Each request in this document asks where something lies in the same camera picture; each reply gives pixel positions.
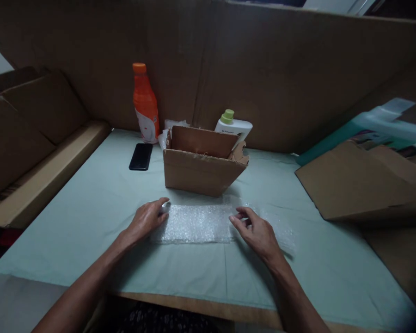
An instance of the orange bottle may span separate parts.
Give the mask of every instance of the orange bottle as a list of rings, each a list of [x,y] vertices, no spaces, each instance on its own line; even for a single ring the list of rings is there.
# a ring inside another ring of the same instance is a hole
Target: orange bottle
[[[145,143],[156,143],[159,136],[159,112],[157,100],[149,84],[147,67],[144,63],[133,63],[134,108],[139,119],[140,132]]]

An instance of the red object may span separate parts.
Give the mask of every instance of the red object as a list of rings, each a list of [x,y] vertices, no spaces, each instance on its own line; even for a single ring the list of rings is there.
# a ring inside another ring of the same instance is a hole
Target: red object
[[[0,237],[0,246],[11,247],[22,233],[20,229],[5,229]]]

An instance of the white plastic bottle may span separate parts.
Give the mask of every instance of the white plastic bottle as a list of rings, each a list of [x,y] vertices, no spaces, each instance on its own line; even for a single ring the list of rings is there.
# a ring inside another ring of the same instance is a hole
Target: white plastic bottle
[[[234,119],[234,111],[226,109],[217,121],[215,132],[239,135],[239,141],[245,140],[248,133],[253,128],[253,124],[245,120]]]

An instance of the forearm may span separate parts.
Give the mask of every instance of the forearm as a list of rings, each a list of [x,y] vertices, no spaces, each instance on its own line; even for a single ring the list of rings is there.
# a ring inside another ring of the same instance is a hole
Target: forearm
[[[105,291],[107,277],[130,249],[121,236],[59,298],[33,333],[76,332],[86,324]]]
[[[288,333],[329,332],[282,252],[264,261],[277,284],[284,329]]]

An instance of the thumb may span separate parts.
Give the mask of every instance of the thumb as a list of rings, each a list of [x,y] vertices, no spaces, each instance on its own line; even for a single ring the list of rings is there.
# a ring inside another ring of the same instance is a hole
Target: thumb
[[[229,219],[231,223],[233,224],[233,226],[237,229],[237,231],[239,231],[239,234],[242,237],[245,235],[246,232],[248,232],[248,229],[244,226],[242,221],[239,220],[237,217],[231,215]]]

